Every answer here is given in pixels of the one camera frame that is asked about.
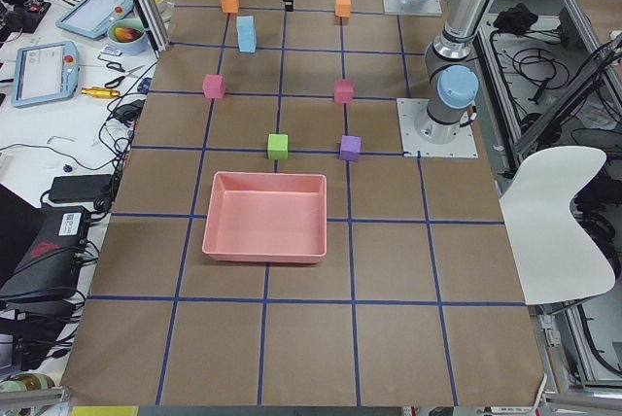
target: orange cube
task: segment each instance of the orange cube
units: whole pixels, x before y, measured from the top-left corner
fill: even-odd
[[[339,17],[350,17],[352,0],[334,0],[334,13]]]
[[[237,13],[240,10],[240,0],[221,0],[223,13]]]

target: blue joint cap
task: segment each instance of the blue joint cap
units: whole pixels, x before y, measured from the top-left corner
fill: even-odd
[[[445,105],[454,110],[463,110],[475,100],[479,80],[466,66],[450,66],[440,74],[437,89]]]

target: red logo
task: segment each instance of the red logo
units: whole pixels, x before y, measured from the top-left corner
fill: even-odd
[[[30,257],[38,258],[42,256],[43,254],[48,253],[49,251],[53,251],[54,249],[59,249],[59,248],[60,246],[54,243],[47,243],[44,241],[43,243],[39,243],[37,246],[35,246],[35,248],[30,253]]]

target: green cube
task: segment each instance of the green cube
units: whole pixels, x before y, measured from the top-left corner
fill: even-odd
[[[268,134],[268,158],[271,160],[288,159],[287,134]]]

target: bottle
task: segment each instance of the bottle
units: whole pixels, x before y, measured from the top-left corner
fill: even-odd
[[[53,380],[44,374],[17,374],[0,382],[0,393],[25,392],[28,390],[46,390],[54,386]],[[36,415],[40,407],[9,409],[2,416],[31,416]]]

